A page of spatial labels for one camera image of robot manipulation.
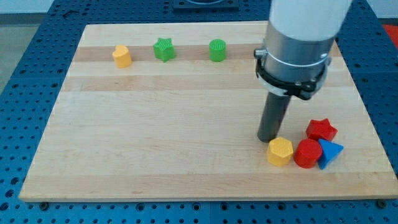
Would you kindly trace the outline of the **black clamp ring mount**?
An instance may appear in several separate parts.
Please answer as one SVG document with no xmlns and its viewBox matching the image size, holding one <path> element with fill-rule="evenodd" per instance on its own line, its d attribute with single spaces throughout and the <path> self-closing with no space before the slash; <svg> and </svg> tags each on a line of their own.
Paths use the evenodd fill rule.
<svg viewBox="0 0 398 224">
<path fill-rule="evenodd" d="M 255 74 L 260 84 L 277 96 L 296 96 L 309 100 L 323 86 L 331 58 L 324 54 L 321 60 L 308 65 L 295 65 L 279 60 L 267 49 L 254 50 Z"/>
</svg>

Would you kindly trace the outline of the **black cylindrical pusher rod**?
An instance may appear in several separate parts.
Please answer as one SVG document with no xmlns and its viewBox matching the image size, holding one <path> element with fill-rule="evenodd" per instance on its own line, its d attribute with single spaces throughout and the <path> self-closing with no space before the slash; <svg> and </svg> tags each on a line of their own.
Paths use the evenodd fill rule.
<svg viewBox="0 0 398 224">
<path fill-rule="evenodd" d="M 268 94 L 257 131 L 259 140 L 262 142 L 269 142 L 276 138 L 290 99 L 291 96 L 278 96 L 273 93 Z"/>
</svg>

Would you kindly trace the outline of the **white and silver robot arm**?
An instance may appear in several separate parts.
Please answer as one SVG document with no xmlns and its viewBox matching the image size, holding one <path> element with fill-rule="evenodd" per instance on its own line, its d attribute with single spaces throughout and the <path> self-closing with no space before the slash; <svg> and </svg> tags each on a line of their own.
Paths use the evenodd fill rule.
<svg viewBox="0 0 398 224">
<path fill-rule="evenodd" d="M 291 97 L 309 100 L 323 86 L 330 50 L 352 0 L 273 0 L 265 38 L 254 50 L 268 95 L 257 136 L 273 140 Z"/>
</svg>

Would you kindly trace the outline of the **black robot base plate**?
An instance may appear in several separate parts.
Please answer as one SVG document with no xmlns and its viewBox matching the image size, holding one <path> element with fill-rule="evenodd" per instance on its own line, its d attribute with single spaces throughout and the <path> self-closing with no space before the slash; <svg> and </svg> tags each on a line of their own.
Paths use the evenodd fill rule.
<svg viewBox="0 0 398 224">
<path fill-rule="evenodd" d="M 174 11 L 239 9 L 237 0 L 171 0 Z"/>
</svg>

